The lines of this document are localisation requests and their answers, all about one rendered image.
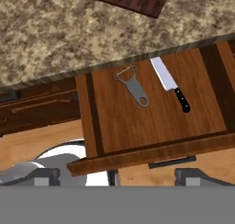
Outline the open wooden drawer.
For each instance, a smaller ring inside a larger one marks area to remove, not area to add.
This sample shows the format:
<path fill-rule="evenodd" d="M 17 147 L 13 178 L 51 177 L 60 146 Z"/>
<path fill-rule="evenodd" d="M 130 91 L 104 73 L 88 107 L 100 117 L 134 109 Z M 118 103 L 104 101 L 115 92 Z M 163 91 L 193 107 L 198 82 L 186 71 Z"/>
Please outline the open wooden drawer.
<path fill-rule="evenodd" d="M 164 55 L 162 61 L 189 113 L 173 90 L 163 89 L 149 60 L 131 64 L 148 107 L 115 80 L 130 65 L 77 76 L 86 157 L 69 163 L 73 175 L 235 148 L 235 41 Z"/>

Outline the grey metal peeler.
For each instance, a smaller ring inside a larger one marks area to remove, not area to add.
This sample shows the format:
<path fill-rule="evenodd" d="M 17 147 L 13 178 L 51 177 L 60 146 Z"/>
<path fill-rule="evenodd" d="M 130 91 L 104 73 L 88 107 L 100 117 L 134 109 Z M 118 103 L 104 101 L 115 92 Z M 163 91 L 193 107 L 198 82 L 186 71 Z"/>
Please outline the grey metal peeler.
<path fill-rule="evenodd" d="M 128 80 L 123 80 L 120 75 L 126 71 L 132 71 L 132 77 Z M 141 107 L 149 106 L 149 98 L 147 97 L 146 92 L 144 91 L 142 85 L 137 79 L 136 75 L 137 67 L 130 65 L 127 68 L 123 69 L 121 72 L 115 74 L 115 80 L 123 83 L 128 89 L 129 93 L 132 95 L 137 104 Z"/>

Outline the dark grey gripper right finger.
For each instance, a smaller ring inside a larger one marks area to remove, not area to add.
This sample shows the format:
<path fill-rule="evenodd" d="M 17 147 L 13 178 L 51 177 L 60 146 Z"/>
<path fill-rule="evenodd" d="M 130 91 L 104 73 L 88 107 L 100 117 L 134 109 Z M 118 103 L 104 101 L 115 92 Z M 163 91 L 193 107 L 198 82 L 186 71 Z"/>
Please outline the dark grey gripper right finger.
<path fill-rule="evenodd" d="M 198 168 L 176 168 L 174 171 L 175 186 L 235 186 L 205 174 Z"/>

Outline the dark wooden drawer front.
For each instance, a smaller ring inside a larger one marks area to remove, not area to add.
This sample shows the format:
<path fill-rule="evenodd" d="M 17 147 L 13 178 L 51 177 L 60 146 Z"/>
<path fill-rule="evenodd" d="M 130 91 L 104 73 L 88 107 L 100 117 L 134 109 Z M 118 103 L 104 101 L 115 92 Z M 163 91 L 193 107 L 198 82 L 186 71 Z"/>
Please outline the dark wooden drawer front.
<path fill-rule="evenodd" d="M 39 106 L 11 113 L 11 109 L 47 102 L 69 99 L 70 103 Z M 24 130 L 60 124 L 81 117 L 75 78 L 31 86 L 21 90 L 0 92 L 0 137 Z"/>

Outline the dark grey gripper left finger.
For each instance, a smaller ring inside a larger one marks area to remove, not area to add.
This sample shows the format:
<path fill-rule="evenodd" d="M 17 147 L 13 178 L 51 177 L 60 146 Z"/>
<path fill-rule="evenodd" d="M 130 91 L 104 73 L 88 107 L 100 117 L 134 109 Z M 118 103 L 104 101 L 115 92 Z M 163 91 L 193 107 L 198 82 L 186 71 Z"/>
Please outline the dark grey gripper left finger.
<path fill-rule="evenodd" d="M 58 168 L 38 168 L 25 177 L 2 183 L 2 186 L 59 186 L 60 174 Z"/>

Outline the black-handled kitchen knife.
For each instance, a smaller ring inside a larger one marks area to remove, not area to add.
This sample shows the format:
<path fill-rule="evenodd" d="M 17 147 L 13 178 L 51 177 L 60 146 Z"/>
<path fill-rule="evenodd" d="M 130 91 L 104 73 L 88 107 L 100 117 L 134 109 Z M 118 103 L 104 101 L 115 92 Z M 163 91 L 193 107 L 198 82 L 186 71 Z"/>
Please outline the black-handled kitchen knife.
<path fill-rule="evenodd" d="M 160 57 L 151 58 L 151 65 L 152 65 L 154 71 L 156 72 L 156 74 L 162 84 L 163 89 L 165 91 L 174 90 L 174 92 L 175 92 L 175 94 L 181 104 L 183 112 L 189 113 L 191 111 L 191 107 L 190 107 L 188 101 L 186 100 L 183 92 L 181 91 L 181 89 L 177 85 L 176 81 L 174 80 L 174 78 L 172 77 L 170 72 L 168 71 L 168 69 L 167 69 L 166 65 L 164 64 L 164 62 L 162 61 L 162 59 Z"/>

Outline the white grey round object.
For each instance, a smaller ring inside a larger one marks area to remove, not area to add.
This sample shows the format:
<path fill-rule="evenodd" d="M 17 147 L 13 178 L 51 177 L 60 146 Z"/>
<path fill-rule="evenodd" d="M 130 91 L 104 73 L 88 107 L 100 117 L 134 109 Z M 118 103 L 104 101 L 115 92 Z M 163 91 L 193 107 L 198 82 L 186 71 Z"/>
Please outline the white grey round object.
<path fill-rule="evenodd" d="M 0 171 L 0 185 L 25 177 L 38 168 L 58 168 L 61 172 L 59 186 L 119 186 L 118 171 L 103 171 L 72 176 L 67 169 L 69 162 L 86 157 L 84 140 L 71 140 L 53 146 L 27 162 L 18 162 L 5 171 Z"/>

